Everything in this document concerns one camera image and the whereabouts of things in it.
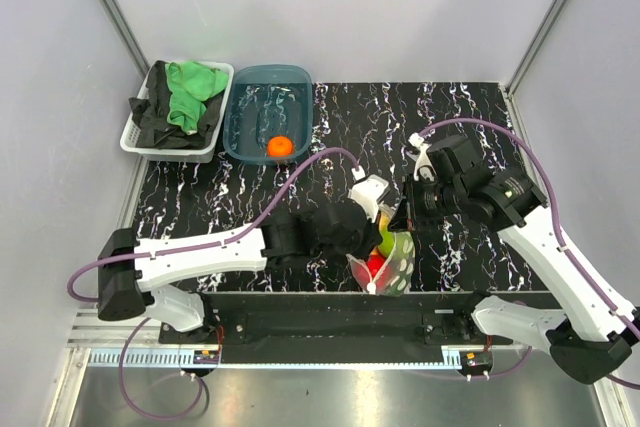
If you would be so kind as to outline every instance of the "wire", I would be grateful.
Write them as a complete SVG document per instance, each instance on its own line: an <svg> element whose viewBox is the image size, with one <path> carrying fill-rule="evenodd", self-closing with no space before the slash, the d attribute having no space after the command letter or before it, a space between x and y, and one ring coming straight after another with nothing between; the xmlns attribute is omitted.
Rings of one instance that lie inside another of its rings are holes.
<svg viewBox="0 0 640 427"><path fill-rule="evenodd" d="M131 332L131 334L129 335L127 340L125 341L124 346L122 347L122 352L120 353L120 360L118 361L118 382L120 384L120 393L122 394L122 397L124 398L124 401L127 403L127 405L132 410L134 410L138 414L142 415L143 417L146 417L146 418L151 419L151 420L163 420L163 421L180 420L180 419L183 419L184 417L186 417L187 415L189 415L189 413L191 413L191 411L193 409L195 409L196 405L198 405L198 402L200 402L200 398L202 397L202 392L206 389L206 385L205 385L204 381L200 377L198 377L198 376L194 376L193 377L198 382L198 394L196 395L196 398L191 403L191 405L189 405L189 407L187 407L185 410L183 410L179 414L167 415L167 416L165 416L165 415L155 415L155 414L151 414L151 413L147 412L146 410L142 410L140 407L138 407L133 402L133 399L131 397L129 397L127 389L126 389L126 387L124 385L124 358L125 358L125 354L127 352L127 348L129 347L129 344L131 344L131 341L136 336L136 334L140 331L140 329L142 327L144 327L144 325L147 322L149 322L150 320L151 319L149 317L147 317L146 319L143 319L142 322L140 322L137 325L137 327L135 329L133 329L133 331Z"/></svg>
<svg viewBox="0 0 640 427"><path fill-rule="evenodd" d="M183 374L181 374L180 372L172 372L170 374L167 374L167 375L155 380L151 385L149 385L146 389L144 389L139 394L137 394L135 396L129 396L129 397L131 398L132 401L136 402L141 397L143 397L145 394L147 394L147 392L150 392L153 389L155 389L158 385L164 384L169 379L176 379L176 378L182 377L182 376L183 376ZM105 394L104 389L105 388L104 388L104 386L102 384L98 384L99 395L97 397L98 397L98 400L100 401L100 404L102 405L102 408L104 410L113 413L113 412L118 412L118 411L120 411L122 409L128 409L129 408L129 405L126 402L123 403L122 405L118 405L116 407L113 407L112 405L108 405L104 401L104 399L107 397L107 395ZM209 387L207 386L206 383L203 385L203 389L204 389L204 395L205 395L204 406L202 407L202 411L200 412L200 414L198 414L198 416L194 417L194 418L198 418L198 417L201 417L202 415L204 415L207 412L207 409L209 408L209 404L211 403L211 394L209 392Z"/></svg>
<svg viewBox="0 0 640 427"><path fill-rule="evenodd" d="M491 346L493 345L493 335L487 335L487 343L484 346L482 352L491 353Z"/></svg>
<svg viewBox="0 0 640 427"><path fill-rule="evenodd" d="M316 152L315 154L313 154L311 157L309 157L307 160L305 160L302 164L300 164L298 166L298 168L293 172L293 174L291 174L291 176L282 185L282 187L280 187L280 190L278 190L278 192L276 193L275 197L269 203L269 205L266 207L266 209L264 209L262 214L260 214L258 216L258 218L256 220L254 220L251 223L251 225L249 225L249 227L247 227L245 230L243 230L239 234L231 236L228 239L225 239L224 241L219 241L218 240L218 241L209 242L209 243L206 243L206 244L190 245L190 246L187 246L187 247L176 247L176 248L173 248L173 249L159 250L158 252L156 252L156 256L160 257L160 256L164 256L164 255L182 254L184 252L194 252L196 250L203 250L203 249L211 249L211 248L214 248L214 247L221 247L223 242L224 242L225 245L226 244L231 244L233 242L237 242L238 240L246 237L253 229L258 227L262 223L262 221L264 221L264 219L267 218L267 216L275 208L275 206L278 204L278 202L280 202L280 200L282 200L282 198L286 195L287 190L296 181L296 179L300 176L300 174L307 167L309 167L311 164L313 164L314 162L318 161L322 157L324 157L326 155L329 155L329 154L341 154L341 155L344 155L351 161L351 163L353 164L354 168L358 168L359 167L358 166L358 159L356 159L356 157L351 152L349 152L346 149L343 149L342 147L329 147L327 149L321 150L320 152ZM84 267L82 267L82 268L78 269L77 271L75 271L71 275L71 277L69 277L69 280L67 281L67 293L73 299L78 300L80 302L98 302L99 299L97 297L87 297L85 295L81 295L81 294L78 294L76 292L75 283L82 275L86 274L90 270L95 269L96 267L101 267L101 266L106 265L106 264L112 264L114 262L123 262L123 261L127 261L127 260L135 260L135 259L148 259L150 257L151 257L151 253L150 252L138 252L138 253L131 253L131 254L115 255L113 257L106 257L104 259L100 259L100 260L96 260L94 262L91 262L90 264L87 264Z"/></svg>
<svg viewBox="0 0 640 427"><path fill-rule="evenodd" d="M613 300L611 300L611 298L607 295L607 293L598 285L598 282L593 277L591 277L587 269L580 263L580 261L573 254L573 252L571 252L571 250L567 248L567 242L564 239L564 235L562 233L562 227L560 225L560 212L558 210L558 199L551 185L551 180L549 179L549 176L547 175L544 168L542 167L541 162L533 153L533 150L531 150L531 148L524 142L524 140L520 139L518 136L513 134L510 130L505 129L504 127L496 125L492 122L488 122L486 120L480 120L480 119L457 118L457 119L443 120L441 122L436 122L435 124L431 124L429 127L426 127L425 129L423 129L420 132L420 136L426 137L430 132L436 129L439 129L440 127L444 127L446 125L452 125L452 124L477 124L477 125L482 125L484 127L488 127L497 132L500 132L501 134L506 135L513 142L518 144L518 146L522 150L525 151L525 153L527 154L527 156L535 166L536 170L538 171L538 174L540 174L540 178L542 179L542 182L544 183L544 186L547 190L547 194L549 196L549 205L551 208L553 232L558 241L558 245L560 245L560 247L563 249L569 261L573 264L576 270L578 270L580 275L582 275L584 280L595 291L595 293L598 294L598 297L602 299L602 301L607 306L607 308L609 308L612 315L617 316L622 321L622 323L633 333L633 335L635 335L638 338L638 340L640 340L640 329L638 329L634 325L633 321L629 320L626 316L617 314L618 306L616 305L616 303ZM626 380L618 379L613 375L608 375L607 378L625 387L640 390L640 384L634 384Z"/></svg>

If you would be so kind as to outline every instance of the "green towel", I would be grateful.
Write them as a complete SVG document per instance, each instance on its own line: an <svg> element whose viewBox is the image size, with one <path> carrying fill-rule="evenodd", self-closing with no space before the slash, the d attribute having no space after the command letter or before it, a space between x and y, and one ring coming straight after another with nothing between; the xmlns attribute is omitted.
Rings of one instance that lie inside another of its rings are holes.
<svg viewBox="0 0 640 427"><path fill-rule="evenodd" d="M198 62L165 64L171 91L167 122L179 126L185 134L198 132L198 120L207 110L203 102L224 91L229 76Z"/></svg>

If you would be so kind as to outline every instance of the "plastic basket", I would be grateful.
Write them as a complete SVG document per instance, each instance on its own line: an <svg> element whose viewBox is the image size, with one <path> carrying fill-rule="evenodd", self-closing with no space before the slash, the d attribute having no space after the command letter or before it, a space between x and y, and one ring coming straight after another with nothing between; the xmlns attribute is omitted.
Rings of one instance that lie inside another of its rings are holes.
<svg viewBox="0 0 640 427"><path fill-rule="evenodd" d="M224 122L224 112L227 107L227 101L231 93L231 83L233 81L233 67L229 64L221 64L218 62L207 62L199 60L199 63L211 67L212 69L219 69L229 75L229 82L224 91L224 97L222 98L222 105L220 106L220 120L213 131L211 142L204 149L200 150L187 150L187 149L147 149L136 147L136 142L140 136L140 129L133 122L133 114L129 115L127 124L124 126L124 132L120 137L120 147L125 152L133 152L135 154L142 155L148 160L165 161L165 162L191 162L191 163L207 163L213 159L214 149ZM139 99L149 98L149 89L146 87L147 77L142 82L140 92L138 92Z"/></svg>

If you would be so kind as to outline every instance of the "blue plastic tub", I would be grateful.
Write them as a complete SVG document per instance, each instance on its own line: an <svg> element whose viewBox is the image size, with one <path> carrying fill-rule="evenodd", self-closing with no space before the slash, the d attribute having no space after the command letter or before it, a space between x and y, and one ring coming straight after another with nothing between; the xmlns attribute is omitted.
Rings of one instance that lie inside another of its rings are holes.
<svg viewBox="0 0 640 427"><path fill-rule="evenodd" d="M224 149L248 164L282 164L303 155L311 144L313 100L311 77L292 65L260 65L235 74L227 105ZM293 141L294 153L267 156L276 136Z"/></svg>

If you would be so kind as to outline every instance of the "black marble table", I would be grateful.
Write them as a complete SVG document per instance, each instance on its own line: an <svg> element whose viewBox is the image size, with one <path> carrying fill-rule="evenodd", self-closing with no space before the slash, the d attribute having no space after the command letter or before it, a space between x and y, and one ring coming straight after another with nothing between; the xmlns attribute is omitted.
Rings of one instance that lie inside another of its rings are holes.
<svg viewBox="0 0 640 427"><path fill-rule="evenodd" d="M341 146L369 174L391 182L386 202L399 200L402 176L412 172L408 137L430 123L475 117L511 127L502 93L493 83L315 84L311 152ZM521 163L508 139L481 126L448 126L430 137L464 133L494 169ZM139 237L184 237L231 229L262 211L296 165L245 165L222 149L209 164L151 162L134 228ZM304 173L282 201L291 209L342 199L352 185L350 164L325 157ZM545 290L522 258L485 228L450 217L441 229L415 239L413 291ZM240 272L189 279L179 287L204 292L350 292L361 289L344 258L322 256L306 269Z"/></svg>

